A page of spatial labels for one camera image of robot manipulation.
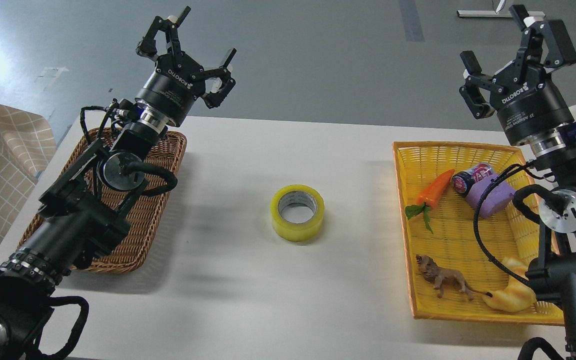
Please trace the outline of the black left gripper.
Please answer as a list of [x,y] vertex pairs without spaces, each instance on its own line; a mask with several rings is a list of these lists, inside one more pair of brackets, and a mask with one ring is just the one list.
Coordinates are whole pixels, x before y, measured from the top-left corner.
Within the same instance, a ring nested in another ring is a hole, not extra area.
[[[237,53],[236,48],[227,51],[220,66],[204,71],[201,71],[201,64],[182,51],[178,29],[190,11],[191,7],[186,6],[178,16],[172,15],[165,19],[155,16],[135,48],[138,56],[155,60],[154,71],[137,92],[135,101],[160,112],[167,117],[167,125],[174,127],[182,125],[200,95],[208,109],[215,109],[236,85],[228,68]],[[156,46],[158,32],[166,37],[166,54],[163,55],[158,55]],[[205,83],[205,80],[219,80],[220,84],[215,91],[204,93],[206,87],[198,82]]]

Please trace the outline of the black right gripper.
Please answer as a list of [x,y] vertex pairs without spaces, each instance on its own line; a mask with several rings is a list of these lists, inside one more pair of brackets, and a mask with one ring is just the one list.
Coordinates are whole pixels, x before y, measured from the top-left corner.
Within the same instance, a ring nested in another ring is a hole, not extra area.
[[[475,119],[496,111],[508,142],[518,146],[528,137],[573,122],[550,73],[576,64],[576,48],[561,19],[532,16],[523,4],[510,6],[509,12],[522,32],[514,61],[492,77],[483,73],[473,51],[462,51],[465,79],[459,93]],[[489,101],[482,90],[490,93]]]

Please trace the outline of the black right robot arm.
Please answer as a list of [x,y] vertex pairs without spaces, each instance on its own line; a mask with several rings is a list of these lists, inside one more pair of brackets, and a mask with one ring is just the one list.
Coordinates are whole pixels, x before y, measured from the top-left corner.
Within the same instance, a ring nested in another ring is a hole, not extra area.
[[525,277],[486,249],[478,217],[473,219],[473,230],[490,262],[533,290],[538,301],[562,310],[567,358],[576,360],[576,120],[552,80],[553,71],[576,63],[576,50],[562,20],[534,16],[520,4],[509,12],[522,31],[515,58],[487,75],[473,51],[463,51],[465,82],[459,93],[474,118],[497,114],[509,143],[529,145],[535,159],[501,171],[483,191],[475,211],[480,212],[495,187],[520,171],[547,171],[555,187],[531,184],[517,190],[512,199],[514,207],[539,226],[538,255]]

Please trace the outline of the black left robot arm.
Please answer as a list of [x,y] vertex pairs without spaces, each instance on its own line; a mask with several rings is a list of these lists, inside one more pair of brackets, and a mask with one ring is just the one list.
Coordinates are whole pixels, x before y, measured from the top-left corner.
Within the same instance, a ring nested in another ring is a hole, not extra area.
[[156,16],[137,44],[135,52],[155,68],[134,101],[80,110],[87,148],[39,198],[44,222],[0,265],[0,360],[64,360],[72,353],[90,306],[80,296],[54,297],[57,285],[71,267],[86,269],[117,248],[140,198],[176,187],[173,172],[147,155],[195,101],[214,109],[234,88],[235,48],[211,69],[182,50],[178,29],[190,11]]

